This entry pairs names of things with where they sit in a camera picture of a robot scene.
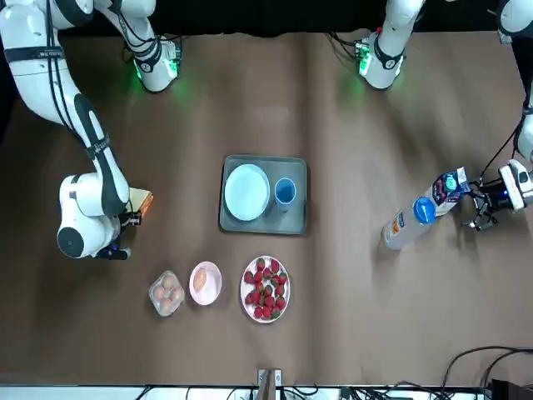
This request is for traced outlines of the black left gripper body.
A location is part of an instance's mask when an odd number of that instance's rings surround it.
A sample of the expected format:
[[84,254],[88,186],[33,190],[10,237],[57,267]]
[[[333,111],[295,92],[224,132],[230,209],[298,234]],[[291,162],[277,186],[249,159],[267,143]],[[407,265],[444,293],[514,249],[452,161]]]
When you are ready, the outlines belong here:
[[511,208],[511,201],[503,182],[492,183],[485,186],[485,195],[488,197],[488,210],[500,211]]

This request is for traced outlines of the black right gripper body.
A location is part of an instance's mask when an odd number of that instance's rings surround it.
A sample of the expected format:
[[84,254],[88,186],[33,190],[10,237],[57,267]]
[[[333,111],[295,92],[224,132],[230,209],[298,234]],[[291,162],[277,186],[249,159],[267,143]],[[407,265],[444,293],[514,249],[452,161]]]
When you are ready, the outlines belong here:
[[110,244],[109,246],[101,249],[97,253],[98,258],[107,260],[127,260],[131,255],[131,249],[129,247],[120,247],[116,244]]

